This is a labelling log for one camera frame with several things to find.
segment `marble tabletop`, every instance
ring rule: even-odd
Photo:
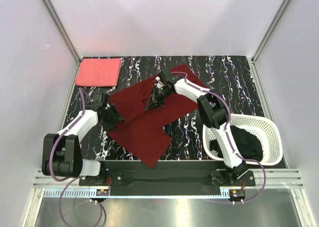
[[[210,89],[219,89],[232,113],[263,116],[252,73],[245,56],[150,56],[121,57],[119,82],[112,88],[84,88],[94,92],[115,93],[146,78],[156,75],[163,68],[187,64]],[[66,115],[66,126],[81,111],[81,98],[75,87]],[[163,127],[172,143],[161,160],[208,159],[202,148],[202,127],[198,111],[191,112]],[[98,124],[81,142],[82,156],[98,160],[137,160],[114,142]]]

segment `perforated basket wall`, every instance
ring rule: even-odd
[[[243,128],[255,135],[260,140],[264,152],[263,160],[261,161],[262,165],[276,165],[283,158],[283,147],[280,134],[276,125],[271,120],[260,116],[232,114],[230,125]],[[204,126],[203,147],[207,155],[214,160],[223,161],[223,158],[219,158],[217,156],[217,151],[209,150],[209,141],[215,139],[216,137],[214,133],[209,128]]]

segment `coral red towel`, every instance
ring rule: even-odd
[[[75,84],[80,87],[116,86],[121,59],[83,59]]]
[[[186,72],[191,82],[205,87],[185,64],[172,68],[171,71]],[[152,93],[155,77],[111,95],[112,102],[126,123],[118,124],[118,130],[109,132],[114,141],[151,168],[172,141],[166,135],[163,126],[198,108],[197,103],[192,100],[172,94],[165,99],[164,107],[144,111]]]

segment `white wall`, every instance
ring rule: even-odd
[[[82,56],[252,56],[283,0],[52,0]]]
[[[76,65],[41,0],[0,0],[0,222],[22,226]]]
[[[291,167],[319,223],[319,2],[293,0],[257,61]]]

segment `black cloth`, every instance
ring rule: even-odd
[[[263,159],[263,147],[255,135],[236,126],[230,126],[230,130],[242,157],[257,161],[261,161]],[[223,154],[217,140],[209,142],[209,149],[211,151],[216,150],[218,152],[218,157],[223,158]]]

